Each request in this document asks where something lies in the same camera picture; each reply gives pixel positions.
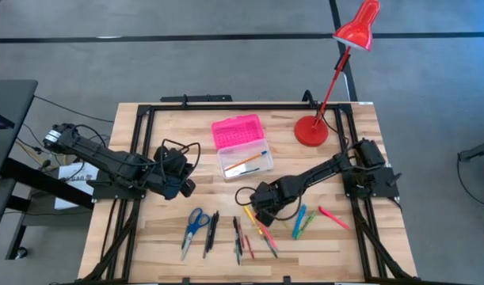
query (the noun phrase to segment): clear plastic box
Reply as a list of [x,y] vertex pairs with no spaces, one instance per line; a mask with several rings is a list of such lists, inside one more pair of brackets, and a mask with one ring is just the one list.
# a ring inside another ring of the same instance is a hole
[[[230,166],[260,154],[265,150],[266,154],[226,171]],[[273,158],[266,139],[225,147],[217,152],[217,157],[219,158],[221,172],[225,179],[243,177],[273,168]]]

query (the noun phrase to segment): scissor blade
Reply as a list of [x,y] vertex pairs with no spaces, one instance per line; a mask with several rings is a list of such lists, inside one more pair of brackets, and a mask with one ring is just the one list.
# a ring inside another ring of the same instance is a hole
[[191,240],[192,240],[192,234],[189,233],[187,235],[187,240],[185,241],[184,249],[182,249],[181,251],[180,261],[185,259],[185,255],[187,254],[187,251],[189,250],[189,246],[191,245]]

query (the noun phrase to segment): red desk lamp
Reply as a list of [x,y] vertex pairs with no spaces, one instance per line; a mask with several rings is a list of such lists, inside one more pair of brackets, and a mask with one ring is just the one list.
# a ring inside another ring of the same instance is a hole
[[347,45],[347,50],[341,58],[335,71],[333,80],[322,102],[321,110],[316,116],[304,116],[295,125],[295,136],[298,141],[306,146],[320,146],[328,137],[328,127],[322,121],[322,116],[326,110],[326,102],[330,98],[333,86],[344,65],[349,58],[351,48],[370,51],[372,48],[372,31],[370,27],[379,13],[380,4],[378,0],[365,0],[354,20],[341,26],[333,35],[335,40]]

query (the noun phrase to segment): wooden table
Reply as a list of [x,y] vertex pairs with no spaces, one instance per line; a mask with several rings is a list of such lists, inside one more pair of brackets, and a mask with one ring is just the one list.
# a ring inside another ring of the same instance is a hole
[[[129,151],[138,104],[119,105],[113,127],[110,149]],[[257,113],[265,129],[275,167],[265,173],[257,173],[240,180],[226,182],[221,175],[212,138],[211,125],[228,117]],[[191,282],[282,282],[283,276],[292,281],[363,281],[360,254],[354,230],[351,205],[344,195],[341,176],[337,175],[307,189],[303,202],[307,214],[321,205],[347,223],[345,230],[325,216],[318,215],[298,241],[292,240],[292,232],[282,222],[275,221],[269,228],[279,247],[279,258],[272,256],[264,240],[261,240],[242,207],[234,202],[234,192],[242,186],[256,187],[261,181],[271,182],[288,174],[299,174],[312,166],[330,159],[340,151],[338,136],[330,131],[330,137],[319,147],[303,146],[293,134],[295,122],[312,111],[158,111],[154,119],[150,156],[164,138],[181,143],[201,144],[200,164],[192,174],[196,190],[189,198],[179,194],[176,199],[165,201],[153,192],[141,203],[130,282],[181,282],[190,277]],[[360,138],[374,139],[386,155],[383,139],[372,104],[353,103],[353,115]],[[326,119],[335,126],[333,112],[326,112]],[[139,140],[143,145],[144,131]],[[189,160],[197,152],[191,150]],[[250,192],[242,192],[240,200],[247,200]],[[406,229],[400,210],[388,199],[372,199],[379,227],[381,242],[390,254],[411,275],[415,275],[413,257],[407,240]],[[78,273],[81,278],[88,274],[99,261],[105,235],[111,201],[97,203],[90,223],[85,252]],[[181,241],[187,218],[195,207],[202,207],[212,215],[219,211],[213,250],[202,258],[206,227],[198,231],[192,240],[187,257],[182,262]],[[296,204],[288,205],[281,216],[291,214]],[[247,251],[242,265],[238,266],[234,254],[233,216],[241,219],[243,233],[248,235],[256,259]],[[292,229],[294,219],[288,221]],[[114,223],[109,233],[112,237]],[[371,258],[372,274],[377,276],[372,245],[367,240]],[[125,246],[121,247],[116,277],[121,273],[121,260]]]

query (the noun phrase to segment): blue scissors handle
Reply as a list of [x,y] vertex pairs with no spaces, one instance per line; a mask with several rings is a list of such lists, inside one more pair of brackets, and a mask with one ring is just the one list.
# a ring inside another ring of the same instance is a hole
[[195,234],[199,228],[206,226],[210,222],[210,217],[203,214],[201,208],[196,208],[189,216],[189,233]]

